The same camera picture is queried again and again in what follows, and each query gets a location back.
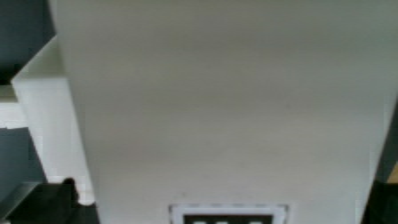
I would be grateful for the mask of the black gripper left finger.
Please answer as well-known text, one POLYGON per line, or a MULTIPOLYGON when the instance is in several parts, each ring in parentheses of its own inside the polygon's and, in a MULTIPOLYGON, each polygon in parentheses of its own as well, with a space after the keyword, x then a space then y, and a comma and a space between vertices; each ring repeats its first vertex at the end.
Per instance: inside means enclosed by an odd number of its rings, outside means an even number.
POLYGON ((0 201, 0 224, 89 224, 74 180, 25 182, 0 201))

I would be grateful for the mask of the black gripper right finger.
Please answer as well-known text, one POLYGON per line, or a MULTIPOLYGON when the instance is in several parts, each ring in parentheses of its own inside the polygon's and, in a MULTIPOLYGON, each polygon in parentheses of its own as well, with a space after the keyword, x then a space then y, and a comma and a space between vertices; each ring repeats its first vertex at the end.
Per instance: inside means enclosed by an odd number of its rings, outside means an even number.
POLYGON ((398 184, 373 182, 361 224, 398 224, 398 184))

